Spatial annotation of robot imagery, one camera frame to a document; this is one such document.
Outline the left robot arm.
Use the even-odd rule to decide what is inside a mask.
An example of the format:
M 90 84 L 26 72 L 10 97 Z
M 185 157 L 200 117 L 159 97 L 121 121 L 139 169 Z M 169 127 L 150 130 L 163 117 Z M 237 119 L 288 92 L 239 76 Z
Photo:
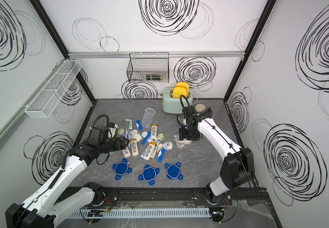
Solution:
M 107 115 L 104 126 L 92 124 L 89 137 L 65 152 L 58 170 L 30 197 L 20 205 L 13 203 L 5 212 L 8 228 L 55 228 L 82 207 L 100 206 L 106 200 L 104 188 L 94 182 L 84 185 L 78 192 L 61 202 L 59 196 L 101 154 L 109 155 L 125 149 L 129 140 L 112 133 L 114 123 Z

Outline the cream lotion bottle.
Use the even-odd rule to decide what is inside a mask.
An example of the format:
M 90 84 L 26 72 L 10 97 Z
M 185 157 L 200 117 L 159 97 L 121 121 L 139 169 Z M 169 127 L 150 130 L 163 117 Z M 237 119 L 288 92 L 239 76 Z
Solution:
M 131 150 L 132 150 L 132 156 L 136 157 L 139 155 L 139 149 L 138 149 L 138 145 L 137 145 L 137 140 L 131 139 L 130 141 L 130 145 L 131 145 Z
M 157 124 L 153 124 L 152 126 L 151 126 L 151 140 L 156 140 L 156 138 L 157 138 L 157 129 L 158 129 L 158 126 L 157 126 Z
M 144 159 L 145 160 L 149 160 L 152 156 L 152 153 L 155 151 L 155 148 L 157 146 L 157 143 L 155 142 L 151 142 L 148 147 L 145 150 L 145 155 L 144 155 Z
M 124 158 L 126 158 L 126 159 L 131 157 L 131 152 L 128 148 L 123 149 L 122 153 L 123 153 Z

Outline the blue-lid clear container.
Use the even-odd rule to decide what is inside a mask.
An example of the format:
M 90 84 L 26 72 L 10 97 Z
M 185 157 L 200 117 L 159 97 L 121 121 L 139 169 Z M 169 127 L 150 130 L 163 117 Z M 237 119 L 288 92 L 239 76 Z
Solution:
M 142 127 L 143 128 L 150 128 L 154 119 L 154 116 L 156 114 L 156 111 L 154 108 L 147 107 L 144 112 L 144 116 L 142 119 Z
M 179 134 L 175 134 L 174 139 L 178 148 L 185 147 L 186 145 L 190 145 L 192 143 L 191 140 L 187 140 L 187 139 L 180 140 Z

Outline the blue container lid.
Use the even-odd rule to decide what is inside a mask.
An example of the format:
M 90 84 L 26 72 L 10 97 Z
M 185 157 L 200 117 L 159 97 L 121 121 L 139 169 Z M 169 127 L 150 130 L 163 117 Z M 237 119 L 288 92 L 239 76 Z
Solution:
M 164 165 L 165 170 L 166 170 L 166 176 L 168 179 L 170 180 L 182 180 L 184 178 L 184 176 L 181 173 L 181 166 L 182 164 L 180 162 L 176 162 L 176 163 L 166 163 Z
M 160 173 L 159 168 L 154 168 L 154 167 L 150 166 L 149 164 L 147 164 L 144 167 L 142 173 L 138 176 L 138 179 L 140 181 L 147 182 L 150 186 L 153 186 L 153 185 L 155 185 L 155 179 L 159 173 Z
M 123 158 L 122 161 L 113 164 L 112 169 L 115 173 L 115 180 L 120 180 L 122 176 L 130 174 L 133 169 L 129 167 L 128 160 Z

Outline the blue toothbrush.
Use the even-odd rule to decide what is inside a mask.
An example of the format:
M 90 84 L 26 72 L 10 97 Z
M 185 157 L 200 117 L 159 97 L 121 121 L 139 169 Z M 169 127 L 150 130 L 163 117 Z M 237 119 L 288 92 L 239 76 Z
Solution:
M 149 132 L 149 133 L 147 134 L 147 136 L 144 137 L 143 142 L 142 142 L 142 145 L 144 145 L 144 144 L 148 141 L 148 139 L 151 139 L 151 132 Z

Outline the blue small toiletry tube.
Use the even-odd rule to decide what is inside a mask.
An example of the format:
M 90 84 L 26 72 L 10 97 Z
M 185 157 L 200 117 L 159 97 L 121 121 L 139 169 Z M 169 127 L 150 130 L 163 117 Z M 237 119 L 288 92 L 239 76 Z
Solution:
M 143 130 L 143 127 L 142 127 L 141 122 L 139 120 L 136 120 L 136 126 L 137 126 L 137 129 L 139 131 L 142 131 Z

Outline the green toothbrush packet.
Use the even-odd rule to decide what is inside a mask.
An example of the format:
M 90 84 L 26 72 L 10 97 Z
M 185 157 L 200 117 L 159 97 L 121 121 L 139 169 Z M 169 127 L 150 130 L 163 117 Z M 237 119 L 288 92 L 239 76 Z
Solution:
M 126 131 L 130 132 L 133 130 L 133 121 L 131 119 L 126 119 Z

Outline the white round toiletry piece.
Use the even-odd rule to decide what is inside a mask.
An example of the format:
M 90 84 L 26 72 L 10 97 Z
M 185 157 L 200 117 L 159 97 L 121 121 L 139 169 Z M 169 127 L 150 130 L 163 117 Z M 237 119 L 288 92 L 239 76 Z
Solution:
M 131 135 L 130 137 L 131 139 L 136 139 L 138 142 L 142 140 L 141 134 L 136 129 L 131 130 L 130 135 Z

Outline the green round toiletry tin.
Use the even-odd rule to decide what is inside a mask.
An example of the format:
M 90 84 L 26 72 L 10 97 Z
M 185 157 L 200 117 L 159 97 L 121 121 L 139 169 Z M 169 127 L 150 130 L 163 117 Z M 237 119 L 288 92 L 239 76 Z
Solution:
M 123 135 L 125 133 L 125 130 L 124 129 L 119 129 L 118 130 L 118 135 Z

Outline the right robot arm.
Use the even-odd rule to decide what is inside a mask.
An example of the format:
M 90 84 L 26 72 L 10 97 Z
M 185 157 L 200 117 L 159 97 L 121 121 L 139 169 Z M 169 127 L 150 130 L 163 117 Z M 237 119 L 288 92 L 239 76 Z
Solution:
M 243 148 L 228 137 L 215 123 L 213 111 L 207 108 L 196 111 L 186 96 L 180 96 L 184 120 L 177 115 L 179 140 L 198 141 L 206 137 L 219 153 L 223 163 L 220 176 L 206 186 L 206 197 L 210 204 L 217 204 L 222 196 L 255 177 L 254 155 L 249 148 Z

